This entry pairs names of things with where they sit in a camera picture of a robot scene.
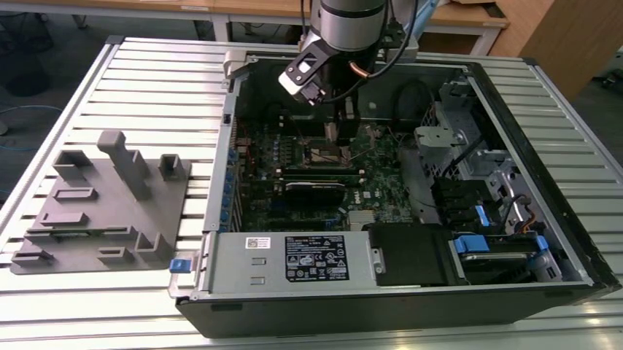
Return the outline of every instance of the white sticker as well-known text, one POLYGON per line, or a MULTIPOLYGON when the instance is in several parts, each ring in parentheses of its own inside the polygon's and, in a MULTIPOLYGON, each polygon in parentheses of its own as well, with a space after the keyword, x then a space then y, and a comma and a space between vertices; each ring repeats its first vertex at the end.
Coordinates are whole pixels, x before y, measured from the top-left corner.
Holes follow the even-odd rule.
POLYGON ((205 6, 180 6, 181 9, 189 9, 192 11, 209 11, 209 7, 205 6))
POLYGON ((270 238, 269 237, 246 237, 246 243, 244 244, 246 249, 270 249, 270 238))

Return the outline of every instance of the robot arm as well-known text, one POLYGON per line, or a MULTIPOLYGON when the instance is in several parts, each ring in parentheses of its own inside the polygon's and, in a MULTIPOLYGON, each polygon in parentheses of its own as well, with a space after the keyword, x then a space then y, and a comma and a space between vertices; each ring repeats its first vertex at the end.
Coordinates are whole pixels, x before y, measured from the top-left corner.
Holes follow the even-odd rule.
MULTIPOLYGON (((421 7, 418 0, 413 1, 406 28, 417 37, 437 0, 428 0, 421 7)), ((388 23, 389 6, 389 0, 313 1, 302 52, 278 76, 281 86, 298 101, 310 105, 340 102, 390 68, 408 37, 393 14, 388 23), (394 58, 378 72, 369 73, 378 50, 388 48, 398 49, 394 58)))

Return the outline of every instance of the wooden table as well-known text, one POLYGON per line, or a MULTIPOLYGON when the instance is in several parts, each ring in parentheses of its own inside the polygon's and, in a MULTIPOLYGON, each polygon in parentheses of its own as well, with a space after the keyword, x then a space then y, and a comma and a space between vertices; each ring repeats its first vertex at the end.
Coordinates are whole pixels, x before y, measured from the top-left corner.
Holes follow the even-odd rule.
MULTIPOLYGON (((232 22, 300 24, 297 0, 7 0, 0 1, 0 10, 209 20, 214 24, 216 40, 220 42, 230 41, 232 22)), ((489 17, 480 6, 446 4, 437 8, 425 32, 476 36, 473 47, 466 53, 486 55, 500 30, 508 24, 506 19, 489 17)))

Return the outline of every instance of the black plastic cover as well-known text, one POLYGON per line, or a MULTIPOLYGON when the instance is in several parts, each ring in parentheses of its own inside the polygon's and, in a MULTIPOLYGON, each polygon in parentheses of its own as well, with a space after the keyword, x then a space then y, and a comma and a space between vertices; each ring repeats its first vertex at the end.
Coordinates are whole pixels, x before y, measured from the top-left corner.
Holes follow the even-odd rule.
POLYGON ((452 232, 436 224, 378 223, 369 226, 369 245, 382 252, 378 286, 458 284, 448 242, 452 232))

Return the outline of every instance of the metal bracket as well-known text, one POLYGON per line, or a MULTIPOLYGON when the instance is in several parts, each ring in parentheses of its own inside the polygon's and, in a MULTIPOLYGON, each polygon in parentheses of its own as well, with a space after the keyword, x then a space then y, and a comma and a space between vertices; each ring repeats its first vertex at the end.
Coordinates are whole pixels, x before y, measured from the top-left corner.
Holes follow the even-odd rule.
POLYGON ((225 52, 225 59, 222 60, 222 72, 225 78, 232 79, 236 77, 233 74, 240 68, 246 65, 246 51, 245 50, 229 50, 225 52))
POLYGON ((382 259, 382 250, 380 248, 372 248, 369 251, 372 255, 372 269, 376 275, 385 273, 385 262, 382 259))

